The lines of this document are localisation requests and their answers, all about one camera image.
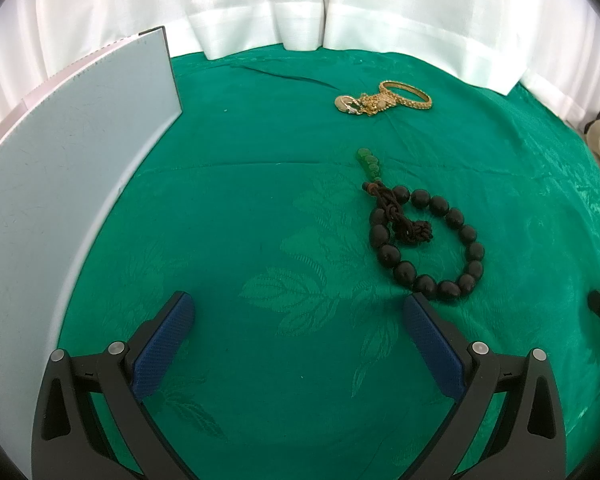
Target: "blue gripper pad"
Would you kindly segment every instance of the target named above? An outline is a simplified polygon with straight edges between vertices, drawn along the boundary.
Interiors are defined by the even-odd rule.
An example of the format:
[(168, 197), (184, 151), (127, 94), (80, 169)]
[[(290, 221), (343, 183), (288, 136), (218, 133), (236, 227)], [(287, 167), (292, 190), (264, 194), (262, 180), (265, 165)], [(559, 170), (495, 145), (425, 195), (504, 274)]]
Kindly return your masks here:
[(183, 294), (134, 362), (131, 389), (137, 400), (155, 393), (193, 325), (193, 300)]
[(460, 358), (413, 296), (404, 301), (402, 320), (442, 394), (458, 402), (466, 389)]

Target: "curtain fold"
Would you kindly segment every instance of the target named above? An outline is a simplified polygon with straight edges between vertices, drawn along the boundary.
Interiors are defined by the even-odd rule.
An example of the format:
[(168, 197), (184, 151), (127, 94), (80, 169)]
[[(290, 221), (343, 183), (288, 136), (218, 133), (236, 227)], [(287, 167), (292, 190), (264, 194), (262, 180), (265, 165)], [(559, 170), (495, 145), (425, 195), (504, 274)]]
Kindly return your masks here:
[(273, 43), (401, 52), (503, 94), (522, 79), (574, 127), (600, 110), (600, 19), (586, 0), (6, 0), (0, 121), (67, 65), (158, 25), (172, 56)]

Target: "green tablecloth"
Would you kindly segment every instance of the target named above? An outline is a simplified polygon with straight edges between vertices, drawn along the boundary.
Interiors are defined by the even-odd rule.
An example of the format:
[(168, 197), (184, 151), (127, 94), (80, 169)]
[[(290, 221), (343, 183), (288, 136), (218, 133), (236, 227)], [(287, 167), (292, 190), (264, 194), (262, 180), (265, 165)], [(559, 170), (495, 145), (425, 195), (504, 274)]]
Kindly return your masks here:
[[(483, 280), (435, 305), (497, 352), (546, 350), (570, 467), (583, 456), (600, 432), (600, 321), (586, 307), (600, 288), (600, 172), (575, 133), (522, 86), (503, 97), (399, 54), (272, 46), (173, 67), (184, 113), (107, 218), (60, 345), (102, 351), (189, 292), (194, 328), (146, 405), (200, 478), (394, 479), (451, 406), (400, 325), (405, 290), (368, 246), (363, 146), (388, 185), (441, 194), (477, 229)], [(388, 78), (433, 108), (334, 107)], [(455, 277), (462, 246), (432, 223), (432, 243), (403, 257)]]

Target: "green bead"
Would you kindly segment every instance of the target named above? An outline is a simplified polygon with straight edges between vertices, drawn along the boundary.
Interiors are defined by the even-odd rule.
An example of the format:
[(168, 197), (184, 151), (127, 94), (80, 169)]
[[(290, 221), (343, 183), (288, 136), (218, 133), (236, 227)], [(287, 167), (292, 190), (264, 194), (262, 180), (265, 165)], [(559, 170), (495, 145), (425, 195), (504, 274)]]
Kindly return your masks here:
[(369, 148), (360, 148), (356, 153), (356, 156), (361, 160), (364, 160), (366, 156), (371, 155), (371, 150)]

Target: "gold ring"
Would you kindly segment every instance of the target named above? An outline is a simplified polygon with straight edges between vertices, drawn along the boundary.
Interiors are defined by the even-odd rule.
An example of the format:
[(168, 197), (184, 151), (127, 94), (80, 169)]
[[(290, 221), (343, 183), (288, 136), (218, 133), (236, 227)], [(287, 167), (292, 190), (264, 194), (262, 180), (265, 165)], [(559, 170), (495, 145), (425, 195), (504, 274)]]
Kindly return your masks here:
[[(401, 90), (406, 90), (408, 92), (411, 92), (412, 94), (416, 94), (418, 97), (423, 98), (424, 101), (414, 101), (413, 99), (407, 99), (406, 97), (402, 97), (400, 94), (391, 92), (389, 88), (400, 88)], [(416, 108), (416, 110), (428, 110), (433, 104), (433, 101), (431, 100), (431, 97), (429, 97), (428, 94), (424, 93), (422, 90), (416, 88), (415, 86), (407, 85), (406, 83), (401, 83), (400, 81), (382, 81), (380, 83), (380, 93), (390, 94), (402, 106)]]

